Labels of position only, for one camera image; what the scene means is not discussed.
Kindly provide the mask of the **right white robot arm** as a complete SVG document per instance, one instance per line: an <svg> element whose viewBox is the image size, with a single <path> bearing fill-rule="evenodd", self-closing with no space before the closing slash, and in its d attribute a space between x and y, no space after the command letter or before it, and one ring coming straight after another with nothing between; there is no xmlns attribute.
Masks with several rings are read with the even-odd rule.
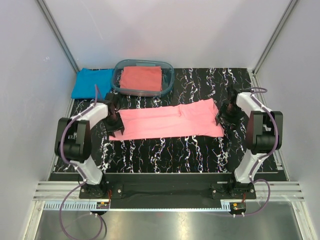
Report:
<svg viewBox="0 0 320 240"><path fill-rule="evenodd" d="M282 146L283 113L263 104L256 94L267 93L263 87L227 88L227 100L215 117L216 125L226 131L235 130L244 116L246 152L223 190L232 198L254 191L254 177L263 162Z"/></svg>

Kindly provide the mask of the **pink t shirt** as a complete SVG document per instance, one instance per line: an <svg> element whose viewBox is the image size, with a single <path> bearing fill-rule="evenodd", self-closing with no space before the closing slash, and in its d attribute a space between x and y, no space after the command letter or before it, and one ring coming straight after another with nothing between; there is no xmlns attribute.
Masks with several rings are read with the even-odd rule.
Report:
<svg viewBox="0 0 320 240"><path fill-rule="evenodd" d="M122 109L119 113L124 132L115 132L109 137L112 141L224 136L224 129L215 120L218 108L211 98L176 106Z"/></svg>

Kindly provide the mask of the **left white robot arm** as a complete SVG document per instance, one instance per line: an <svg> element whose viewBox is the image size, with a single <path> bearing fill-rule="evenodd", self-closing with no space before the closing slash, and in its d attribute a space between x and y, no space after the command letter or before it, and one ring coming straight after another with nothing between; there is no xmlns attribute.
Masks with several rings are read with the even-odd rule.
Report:
<svg viewBox="0 0 320 240"><path fill-rule="evenodd" d="M92 128L103 122L106 137L124 133L125 127L119 113L120 98L108 93L103 100L94 100L84 111L58 121L54 152L66 164L71 165L82 177L80 185L88 193L103 198L108 193L103 172L92 158Z"/></svg>

